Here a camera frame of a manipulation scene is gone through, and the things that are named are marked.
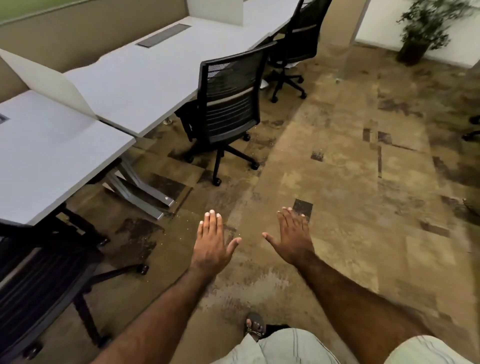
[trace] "black office chair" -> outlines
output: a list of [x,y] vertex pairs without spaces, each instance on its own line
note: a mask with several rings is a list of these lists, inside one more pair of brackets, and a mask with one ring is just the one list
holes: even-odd
[[[474,125],[480,124],[480,115],[472,116],[472,117],[470,118],[470,123],[471,123],[471,124],[474,124]],[[463,135],[462,135],[462,139],[465,140],[466,142],[469,142],[469,141],[473,140],[473,138],[474,138],[476,135],[479,135],[479,134],[480,134],[480,130],[475,130],[475,131],[473,131],[473,132],[469,132],[469,133],[463,134]]]
[[38,337],[70,303],[94,345],[103,348],[110,342],[110,336],[99,334],[84,295],[121,274],[145,275],[148,266],[94,275],[103,255],[90,236],[53,214],[33,228],[0,224],[0,364],[22,354],[33,359],[43,347]]
[[287,25],[285,37],[277,41],[268,60],[270,66],[282,70],[280,73],[273,71],[266,77],[268,82],[277,81],[272,96],[273,103],[278,101],[276,94],[282,89],[284,83],[301,91],[302,99],[307,98],[305,90],[292,81],[298,79],[298,83],[301,84],[304,81],[302,75],[286,75],[285,67],[289,63],[316,56],[320,27],[332,0],[313,0],[305,6],[303,2],[304,0],[300,0],[297,4],[292,19]]
[[243,137],[249,141],[247,131],[260,122],[258,93],[266,60],[275,42],[247,52],[204,61],[200,65],[200,85],[197,99],[178,109],[188,139],[195,144],[183,156],[189,163],[199,153],[216,150],[213,184],[224,152],[230,152],[250,162],[253,170],[259,163],[229,144]]

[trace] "floor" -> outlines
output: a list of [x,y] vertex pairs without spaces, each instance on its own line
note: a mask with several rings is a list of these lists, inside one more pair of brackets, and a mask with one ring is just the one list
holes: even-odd
[[[346,56],[345,80],[337,84]],[[278,235],[275,212],[292,206],[309,217],[322,259],[418,314],[478,362],[480,217],[462,199],[480,207],[480,144],[460,135],[473,129],[468,116],[479,103],[480,78],[427,60],[406,68],[394,57],[367,46],[346,54],[321,45],[297,67],[308,98],[286,85],[272,104],[267,89],[251,141],[233,143],[260,169],[226,153],[220,187],[209,180],[213,154],[181,160],[190,143],[178,119],[158,126],[130,155],[146,181],[177,200],[160,221],[101,186],[73,196],[69,206],[112,240],[102,249],[102,269],[150,265],[145,277],[119,277],[88,295],[101,331],[118,335],[188,266],[197,224],[213,208],[228,238],[243,241],[200,302],[173,363],[206,364],[227,354],[250,310],[310,330],[342,363],[355,363],[298,274],[261,236]],[[33,363],[86,364],[97,354],[73,307],[43,341]]]

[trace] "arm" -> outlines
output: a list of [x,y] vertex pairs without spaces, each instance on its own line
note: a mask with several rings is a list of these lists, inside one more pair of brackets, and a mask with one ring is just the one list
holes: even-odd
[[224,245],[222,217],[200,221],[190,267],[92,362],[169,363],[207,285],[230,262],[240,238]]
[[345,277],[315,255],[304,215],[277,212],[281,239],[263,236],[294,265],[311,288],[328,320],[362,364],[382,364],[401,343],[432,335],[403,309]]

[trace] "white desk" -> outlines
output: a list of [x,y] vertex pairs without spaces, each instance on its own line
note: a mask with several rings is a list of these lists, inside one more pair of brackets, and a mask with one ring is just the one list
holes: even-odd
[[135,139],[27,91],[0,104],[0,221],[35,225]]
[[102,121],[143,136],[195,95],[202,61],[255,47],[288,23],[296,5],[297,0],[248,0],[244,26],[186,17],[161,30],[175,24],[191,28],[154,47],[135,45],[139,39],[66,76]]

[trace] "person's left hand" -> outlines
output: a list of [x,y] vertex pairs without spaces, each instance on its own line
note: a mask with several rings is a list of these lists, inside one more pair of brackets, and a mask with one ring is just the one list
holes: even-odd
[[235,238],[225,245],[221,215],[215,215],[214,210],[206,212],[204,221],[198,225],[190,267],[198,268],[213,278],[230,262],[240,241],[241,238]]

